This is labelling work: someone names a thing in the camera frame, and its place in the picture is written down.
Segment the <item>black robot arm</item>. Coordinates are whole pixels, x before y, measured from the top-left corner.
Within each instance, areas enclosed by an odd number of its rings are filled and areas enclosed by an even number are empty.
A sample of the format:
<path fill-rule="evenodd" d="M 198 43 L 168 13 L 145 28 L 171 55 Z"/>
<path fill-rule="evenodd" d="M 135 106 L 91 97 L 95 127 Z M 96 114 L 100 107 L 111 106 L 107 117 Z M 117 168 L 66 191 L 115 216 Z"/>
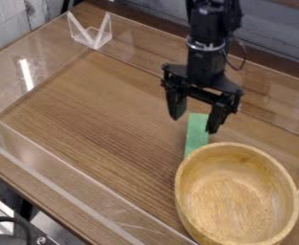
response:
<path fill-rule="evenodd" d="M 234 32 L 242 26 L 239 0 L 185 0 L 191 31 L 187 35 L 187 64 L 163 65 L 168 115 L 177 120 L 187 109 L 187 98 L 211 105 L 206 132 L 215 134 L 227 116 L 236 113 L 242 87 L 224 74 Z"/>

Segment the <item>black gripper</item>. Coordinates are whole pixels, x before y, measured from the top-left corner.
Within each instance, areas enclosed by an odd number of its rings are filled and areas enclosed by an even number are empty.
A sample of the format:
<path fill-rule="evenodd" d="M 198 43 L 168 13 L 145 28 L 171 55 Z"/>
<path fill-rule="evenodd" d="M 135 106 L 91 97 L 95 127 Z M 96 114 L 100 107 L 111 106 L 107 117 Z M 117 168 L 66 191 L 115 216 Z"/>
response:
<path fill-rule="evenodd" d="M 187 97 L 212 105 L 206 131 L 215 134 L 227 116 L 238 111 L 243 90 L 226 76 L 226 50 L 188 50 L 185 64 L 165 63 L 161 85 L 167 111 L 177 121 L 187 109 Z"/>

